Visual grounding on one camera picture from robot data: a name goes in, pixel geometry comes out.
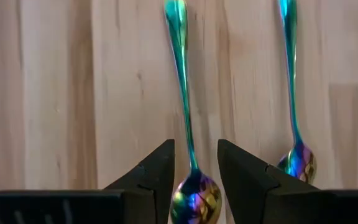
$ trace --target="light wood surface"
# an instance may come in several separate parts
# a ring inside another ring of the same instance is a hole
[[[217,141],[276,164],[292,145],[282,31],[269,1],[188,0],[200,167]],[[315,186],[358,188],[358,0],[298,0],[297,100]],[[164,140],[188,173],[163,0],[0,0],[0,189],[95,189]],[[219,223],[233,223],[227,202]]]

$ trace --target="wooden wall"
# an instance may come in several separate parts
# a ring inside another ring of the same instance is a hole
[[[103,188],[168,138],[188,172],[163,0],[0,0],[0,189]],[[274,0],[188,0],[196,153],[292,145]],[[298,0],[298,116],[315,186],[358,188],[358,0]],[[219,223],[232,223],[228,206]]]

